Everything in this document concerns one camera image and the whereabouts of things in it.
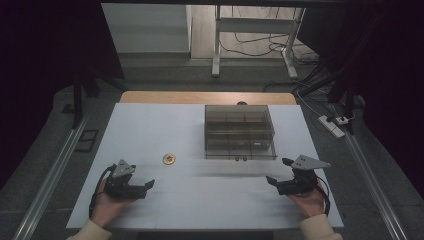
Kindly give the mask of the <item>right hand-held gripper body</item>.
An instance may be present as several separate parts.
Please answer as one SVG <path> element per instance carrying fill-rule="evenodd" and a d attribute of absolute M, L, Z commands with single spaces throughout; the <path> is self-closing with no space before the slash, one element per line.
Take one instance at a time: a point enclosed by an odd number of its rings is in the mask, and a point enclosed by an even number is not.
<path fill-rule="evenodd" d="M 318 176 L 315 169 L 327 168 L 331 164 L 315 158 L 299 155 L 291 166 L 293 179 L 278 182 L 280 195 L 303 195 L 310 193 L 318 186 Z"/>

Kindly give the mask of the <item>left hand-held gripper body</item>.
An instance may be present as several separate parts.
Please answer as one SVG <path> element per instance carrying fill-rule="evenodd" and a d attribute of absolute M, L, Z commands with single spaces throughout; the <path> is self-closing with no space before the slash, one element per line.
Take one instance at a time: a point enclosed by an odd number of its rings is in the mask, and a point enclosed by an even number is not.
<path fill-rule="evenodd" d="M 144 199 L 147 191 L 142 185 L 130 185 L 135 168 L 121 159 L 106 178 L 104 192 L 115 199 Z"/>

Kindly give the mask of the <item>person's right hand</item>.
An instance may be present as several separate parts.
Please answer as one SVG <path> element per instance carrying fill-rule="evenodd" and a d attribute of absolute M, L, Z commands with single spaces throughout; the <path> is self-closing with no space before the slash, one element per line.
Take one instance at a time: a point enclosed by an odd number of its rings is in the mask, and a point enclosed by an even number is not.
<path fill-rule="evenodd" d="M 324 198 L 317 190 L 304 195 L 288 195 L 306 218 L 321 215 L 325 212 Z"/>

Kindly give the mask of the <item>person's left hand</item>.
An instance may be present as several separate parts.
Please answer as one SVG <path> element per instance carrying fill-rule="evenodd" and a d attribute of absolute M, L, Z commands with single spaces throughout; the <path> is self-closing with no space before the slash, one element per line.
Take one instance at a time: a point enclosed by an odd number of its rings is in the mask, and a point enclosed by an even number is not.
<path fill-rule="evenodd" d="M 106 181 L 102 180 L 96 193 L 96 204 L 90 220 L 99 227 L 106 228 L 130 204 L 131 199 L 114 199 L 104 192 Z"/>

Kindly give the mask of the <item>white board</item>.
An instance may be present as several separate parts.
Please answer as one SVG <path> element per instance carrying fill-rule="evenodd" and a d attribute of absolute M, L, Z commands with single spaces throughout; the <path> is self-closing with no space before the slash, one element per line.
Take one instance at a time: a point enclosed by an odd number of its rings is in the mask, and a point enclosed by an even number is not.
<path fill-rule="evenodd" d="M 206 159 L 204 106 L 116 104 L 87 179 L 67 223 L 82 227 L 101 173 L 121 159 L 136 164 L 133 185 L 155 180 L 145 199 L 127 207 L 112 227 L 140 231 L 278 230 L 295 228 L 303 215 L 266 176 L 290 179 L 282 158 L 317 155 L 302 110 L 272 105 L 275 160 Z M 176 162 L 165 165 L 167 153 Z"/>

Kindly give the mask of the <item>white power strip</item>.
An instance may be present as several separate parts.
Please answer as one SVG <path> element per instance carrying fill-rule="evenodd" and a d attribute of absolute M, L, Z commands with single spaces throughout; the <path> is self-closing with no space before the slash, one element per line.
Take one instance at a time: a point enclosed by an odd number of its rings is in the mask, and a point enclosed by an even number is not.
<path fill-rule="evenodd" d="M 345 133 L 332 121 L 331 117 L 322 115 L 318 120 L 335 138 L 342 138 L 345 136 Z"/>

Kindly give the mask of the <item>transparent grey drawer organizer box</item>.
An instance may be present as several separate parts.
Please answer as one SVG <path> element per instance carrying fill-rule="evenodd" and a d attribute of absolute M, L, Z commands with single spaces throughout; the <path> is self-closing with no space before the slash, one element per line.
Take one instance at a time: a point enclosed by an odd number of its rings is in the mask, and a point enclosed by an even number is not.
<path fill-rule="evenodd" d="M 275 160 L 275 130 L 267 105 L 206 105 L 206 159 Z"/>

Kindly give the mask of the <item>black metal stand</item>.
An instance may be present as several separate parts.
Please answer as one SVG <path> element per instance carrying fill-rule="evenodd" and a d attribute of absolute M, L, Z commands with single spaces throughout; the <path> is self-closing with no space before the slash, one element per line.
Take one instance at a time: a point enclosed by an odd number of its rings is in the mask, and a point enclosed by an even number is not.
<path fill-rule="evenodd" d="M 73 77 L 73 129 L 77 128 L 83 116 L 82 90 L 85 90 L 89 98 L 99 96 L 100 89 L 95 81 L 95 75 L 91 71 L 77 72 Z"/>
<path fill-rule="evenodd" d="M 329 103 L 338 103 L 342 97 L 345 97 L 344 114 L 348 118 L 347 130 L 350 135 L 354 134 L 352 127 L 352 120 L 354 118 L 354 95 L 355 95 L 355 81 L 351 76 L 351 71 L 347 67 L 342 67 L 340 70 L 334 72 L 330 76 L 318 81 L 311 86 L 296 92 L 298 97 L 304 97 L 319 88 L 333 83 L 330 92 L 327 94 Z"/>

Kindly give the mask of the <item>wooden table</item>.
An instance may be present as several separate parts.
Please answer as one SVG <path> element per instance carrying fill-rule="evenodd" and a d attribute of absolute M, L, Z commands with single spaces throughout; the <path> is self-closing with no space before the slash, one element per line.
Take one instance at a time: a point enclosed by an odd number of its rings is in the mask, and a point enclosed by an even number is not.
<path fill-rule="evenodd" d="M 296 105 L 290 93 L 126 91 L 120 103 L 236 105 Z"/>

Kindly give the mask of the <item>dark curtain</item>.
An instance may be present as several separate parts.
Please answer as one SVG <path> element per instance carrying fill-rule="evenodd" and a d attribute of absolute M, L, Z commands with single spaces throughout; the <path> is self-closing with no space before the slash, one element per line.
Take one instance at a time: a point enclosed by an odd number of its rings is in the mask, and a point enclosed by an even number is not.
<path fill-rule="evenodd" d="M 352 76 L 365 100 L 364 120 L 424 198 L 424 0 L 379 0 L 379 6 L 308 8 L 298 39 L 336 71 L 380 12 L 383 18 Z"/>
<path fill-rule="evenodd" d="M 103 0 L 0 0 L 0 189 L 79 78 L 121 78 Z"/>

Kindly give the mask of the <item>black floor frame plate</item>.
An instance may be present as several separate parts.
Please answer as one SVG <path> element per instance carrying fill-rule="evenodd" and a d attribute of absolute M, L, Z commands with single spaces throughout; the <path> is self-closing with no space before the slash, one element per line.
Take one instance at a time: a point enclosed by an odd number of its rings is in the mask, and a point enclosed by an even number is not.
<path fill-rule="evenodd" d="M 75 152 L 89 153 L 96 142 L 98 130 L 84 130 L 75 146 Z"/>

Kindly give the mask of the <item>aluminium rail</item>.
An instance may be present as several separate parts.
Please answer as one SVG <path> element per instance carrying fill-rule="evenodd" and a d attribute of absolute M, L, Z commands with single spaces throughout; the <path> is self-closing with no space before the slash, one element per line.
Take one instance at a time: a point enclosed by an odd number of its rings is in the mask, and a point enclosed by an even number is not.
<path fill-rule="evenodd" d="M 349 147 L 367 188 L 393 240 L 408 240 L 407 234 L 389 199 L 381 188 L 368 160 L 354 135 L 347 133 L 345 142 Z"/>
<path fill-rule="evenodd" d="M 75 123 L 71 114 L 53 111 L 18 171 L 24 206 L 12 240 L 65 240 L 66 228 L 83 175 L 72 156 L 91 114 Z"/>

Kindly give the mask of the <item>white metal desk frame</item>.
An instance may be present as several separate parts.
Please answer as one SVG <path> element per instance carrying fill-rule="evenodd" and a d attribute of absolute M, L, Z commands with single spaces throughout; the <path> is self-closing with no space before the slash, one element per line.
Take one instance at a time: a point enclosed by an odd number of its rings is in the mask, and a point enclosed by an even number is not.
<path fill-rule="evenodd" d="M 298 8 L 292 20 L 289 19 L 259 19 L 259 18 L 236 18 L 222 17 L 221 6 L 215 6 L 215 40 L 212 60 L 212 76 L 218 77 L 220 74 L 220 34 L 225 33 L 257 33 L 257 34 L 287 34 L 287 45 L 281 50 L 288 75 L 291 79 L 298 78 L 293 60 L 290 55 L 292 47 L 297 37 L 304 8 Z"/>

